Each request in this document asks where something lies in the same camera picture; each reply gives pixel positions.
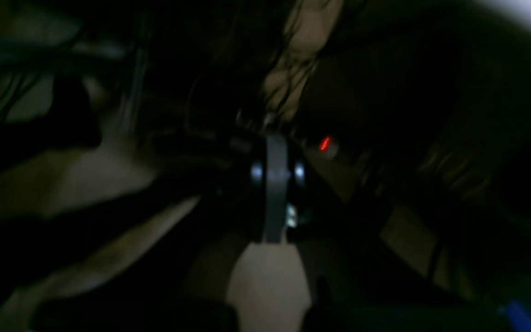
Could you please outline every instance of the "red led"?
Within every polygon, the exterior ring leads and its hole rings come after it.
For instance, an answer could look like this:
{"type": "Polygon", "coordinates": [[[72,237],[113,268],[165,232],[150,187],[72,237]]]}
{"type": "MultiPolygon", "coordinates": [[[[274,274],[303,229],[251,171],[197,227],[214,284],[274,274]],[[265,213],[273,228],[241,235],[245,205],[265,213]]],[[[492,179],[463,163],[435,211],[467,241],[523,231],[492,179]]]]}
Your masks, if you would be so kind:
{"type": "Polygon", "coordinates": [[[331,144],[331,137],[327,136],[326,138],[323,139],[323,141],[321,142],[321,145],[319,145],[319,150],[325,151],[329,147],[330,144],[331,144]]]}

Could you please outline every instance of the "white light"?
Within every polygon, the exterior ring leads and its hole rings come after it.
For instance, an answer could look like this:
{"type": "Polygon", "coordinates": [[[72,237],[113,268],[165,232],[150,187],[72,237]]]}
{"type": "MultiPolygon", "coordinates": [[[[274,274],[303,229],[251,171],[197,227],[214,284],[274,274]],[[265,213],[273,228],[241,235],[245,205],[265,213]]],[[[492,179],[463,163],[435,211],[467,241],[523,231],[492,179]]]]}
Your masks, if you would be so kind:
{"type": "Polygon", "coordinates": [[[253,178],[261,179],[263,176],[263,170],[261,169],[260,164],[253,164],[253,166],[251,166],[251,176],[253,176],[253,178]]]}
{"type": "Polygon", "coordinates": [[[288,215],[291,216],[291,217],[295,217],[296,216],[295,207],[293,207],[291,205],[288,205],[288,215]]]}
{"type": "Polygon", "coordinates": [[[301,164],[298,164],[295,168],[295,175],[297,178],[304,176],[304,167],[301,164]]]}
{"type": "Polygon", "coordinates": [[[288,227],[296,227],[296,220],[292,219],[292,218],[288,218],[288,220],[286,221],[286,225],[288,225],[288,227]]]}

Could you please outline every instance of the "wire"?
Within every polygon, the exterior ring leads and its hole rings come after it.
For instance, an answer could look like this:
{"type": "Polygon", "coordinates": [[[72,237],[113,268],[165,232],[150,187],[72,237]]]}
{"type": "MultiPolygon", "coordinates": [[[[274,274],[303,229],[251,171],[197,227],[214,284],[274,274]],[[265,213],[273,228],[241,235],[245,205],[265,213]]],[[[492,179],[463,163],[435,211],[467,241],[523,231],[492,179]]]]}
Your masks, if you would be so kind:
{"type": "Polygon", "coordinates": [[[206,65],[204,66],[204,69],[200,71],[200,74],[198,74],[198,77],[196,77],[196,79],[192,83],[192,86],[190,86],[190,89],[188,92],[188,98],[186,99],[186,107],[184,111],[185,117],[184,117],[183,126],[185,130],[190,130],[190,116],[192,112],[192,96],[194,95],[194,90],[196,89],[196,86],[198,85],[198,82],[200,82],[201,78],[206,74],[208,69],[210,69],[210,67],[212,66],[212,63],[215,62],[227,49],[228,44],[230,43],[230,41],[232,40],[234,36],[236,25],[239,21],[239,17],[241,16],[241,9],[242,9],[242,3],[240,3],[239,6],[237,6],[236,8],[235,16],[233,17],[232,24],[230,25],[230,30],[221,48],[219,49],[218,52],[214,54],[212,59],[208,63],[206,63],[206,65]]]}
{"type": "Polygon", "coordinates": [[[8,83],[8,85],[6,86],[6,89],[5,89],[4,92],[0,95],[0,104],[6,99],[6,95],[7,95],[7,94],[9,93],[9,91],[11,90],[14,81],[15,81],[15,75],[12,75],[11,78],[9,79],[9,83],[8,83]]]}
{"type": "MultiPolygon", "coordinates": [[[[89,26],[87,24],[84,24],[79,29],[79,31],[75,34],[75,36],[72,36],[68,40],[62,41],[61,43],[57,44],[54,47],[55,48],[67,48],[67,49],[72,48],[83,37],[83,35],[87,32],[87,28],[88,27],[89,26]]],[[[27,74],[22,74],[21,76],[19,76],[19,81],[18,81],[18,83],[17,83],[17,85],[16,85],[11,97],[9,98],[8,102],[0,110],[0,124],[4,123],[6,121],[8,115],[9,115],[9,112],[11,111],[11,109],[13,108],[15,103],[17,103],[20,99],[22,99],[40,81],[41,77],[42,77],[42,75],[37,74],[31,80],[31,82],[29,82],[25,87],[23,87],[24,81],[27,78],[27,74]]],[[[14,79],[15,79],[15,76],[12,76],[8,87],[4,91],[2,97],[0,98],[0,103],[1,103],[1,101],[4,100],[5,95],[9,92],[9,89],[11,88],[14,79]]]]}
{"type": "MultiPolygon", "coordinates": [[[[58,44],[55,47],[71,48],[71,47],[73,47],[76,44],[76,42],[78,42],[78,40],[80,40],[82,38],[82,36],[86,32],[87,32],[87,25],[84,24],[80,28],[80,30],[76,33],[75,36],[73,36],[69,40],[61,42],[60,44],[58,44]]],[[[0,125],[2,125],[6,121],[8,115],[9,115],[9,112],[11,111],[13,105],[15,105],[15,103],[17,103],[18,100],[22,99],[26,95],[26,93],[28,93],[40,81],[40,77],[41,77],[41,75],[37,74],[36,77],[34,77],[31,80],[31,82],[29,82],[26,86],[23,87],[24,81],[27,78],[27,74],[22,74],[21,76],[19,76],[18,83],[16,84],[15,89],[13,90],[13,93],[12,93],[11,97],[9,97],[8,102],[0,110],[0,125]]],[[[6,86],[6,89],[0,95],[0,104],[6,99],[6,95],[11,90],[11,88],[13,86],[13,82],[15,81],[15,79],[16,79],[15,75],[12,75],[12,77],[9,79],[9,83],[6,86]]]]}
{"type": "Polygon", "coordinates": [[[272,60],[270,67],[266,70],[266,73],[270,73],[272,70],[276,68],[278,63],[280,62],[280,59],[282,59],[282,56],[284,55],[284,51],[287,50],[287,48],[290,45],[290,42],[292,41],[292,38],[297,34],[298,32],[298,21],[299,21],[299,15],[298,13],[301,12],[302,6],[304,4],[304,0],[298,0],[298,4],[296,7],[296,11],[291,11],[291,13],[296,12],[295,19],[293,23],[289,27],[289,32],[287,34],[282,35],[282,45],[278,48],[278,51],[276,52],[276,56],[274,56],[274,60],[272,60]]]}
{"type": "Polygon", "coordinates": [[[280,103],[278,103],[278,107],[276,107],[276,111],[275,111],[278,117],[284,115],[284,113],[280,113],[282,111],[282,107],[286,105],[292,93],[300,86],[300,84],[304,81],[304,79],[310,76],[310,73],[314,69],[315,65],[316,65],[316,62],[313,61],[311,65],[309,65],[306,69],[304,69],[303,76],[295,84],[292,84],[292,81],[294,80],[295,75],[291,75],[290,70],[288,70],[289,75],[288,75],[288,80],[286,84],[286,93],[284,93],[284,97],[282,97],[282,100],[280,101],[280,103]]]}
{"type": "MultiPolygon", "coordinates": [[[[285,68],[284,70],[286,71],[289,71],[292,69],[291,66],[293,66],[295,64],[288,64],[287,62],[285,63],[285,68]]],[[[301,69],[304,68],[305,66],[308,66],[309,68],[312,68],[314,66],[314,59],[308,59],[306,61],[302,61],[301,63],[298,63],[298,65],[300,68],[297,70],[297,72],[295,72],[294,75],[291,75],[291,78],[292,80],[294,80],[294,78],[297,76],[298,73],[301,72],[301,69]]],[[[276,94],[278,94],[278,92],[280,92],[280,90],[282,90],[283,88],[287,88],[288,84],[280,84],[279,86],[277,86],[274,90],[272,90],[272,92],[264,99],[265,100],[265,104],[268,104],[271,99],[276,96],[276,94]]]]}

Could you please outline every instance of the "red light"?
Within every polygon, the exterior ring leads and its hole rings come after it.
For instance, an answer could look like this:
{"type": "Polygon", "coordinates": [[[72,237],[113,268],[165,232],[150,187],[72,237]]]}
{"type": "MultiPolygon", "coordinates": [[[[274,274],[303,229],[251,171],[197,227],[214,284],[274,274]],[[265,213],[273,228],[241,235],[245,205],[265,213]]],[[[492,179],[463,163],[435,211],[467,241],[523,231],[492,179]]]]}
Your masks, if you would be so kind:
{"type": "Polygon", "coordinates": [[[321,145],[319,145],[319,150],[325,151],[329,147],[330,143],[331,143],[331,137],[327,136],[326,138],[323,139],[323,141],[321,142],[321,145]]]}

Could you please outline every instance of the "blue object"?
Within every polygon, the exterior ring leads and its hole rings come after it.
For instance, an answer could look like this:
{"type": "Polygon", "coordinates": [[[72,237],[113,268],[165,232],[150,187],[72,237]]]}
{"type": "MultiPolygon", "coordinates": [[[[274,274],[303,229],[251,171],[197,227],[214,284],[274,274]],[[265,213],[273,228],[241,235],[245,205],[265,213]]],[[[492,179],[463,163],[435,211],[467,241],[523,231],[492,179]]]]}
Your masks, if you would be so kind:
{"type": "Polygon", "coordinates": [[[518,301],[512,301],[505,308],[505,314],[516,332],[531,332],[531,316],[518,301]]]}

